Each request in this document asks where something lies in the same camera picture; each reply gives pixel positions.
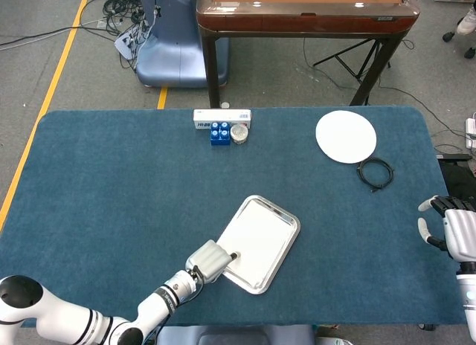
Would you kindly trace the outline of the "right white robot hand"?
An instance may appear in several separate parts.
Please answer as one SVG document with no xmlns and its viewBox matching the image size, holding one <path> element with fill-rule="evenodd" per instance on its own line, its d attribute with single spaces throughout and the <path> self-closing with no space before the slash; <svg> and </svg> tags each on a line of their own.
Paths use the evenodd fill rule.
<svg viewBox="0 0 476 345">
<path fill-rule="evenodd" d="M 435 210 L 442 217 L 445 239 L 433 236 L 424 218 L 417 221 L 419 235 L 429 245 L 447 251 L 458 263 L 475 262 L 475 208 L 451 196 L 433 196 L 418 207 L 419 212 Z"/>
</svg>

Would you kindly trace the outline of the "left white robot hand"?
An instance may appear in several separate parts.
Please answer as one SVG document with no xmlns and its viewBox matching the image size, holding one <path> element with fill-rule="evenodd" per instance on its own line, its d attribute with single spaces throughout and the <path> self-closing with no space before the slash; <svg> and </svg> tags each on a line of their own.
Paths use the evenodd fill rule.
<svg viewBox="0 0 476 345">
<path fill-rule="evenodd" d="M 196 274 L 203 284 L 208 284 L 214 282 L 239 256 L 239 252 L 228 253 L 210 239 L 188 257 L 185 269 Z"/>
</svg>

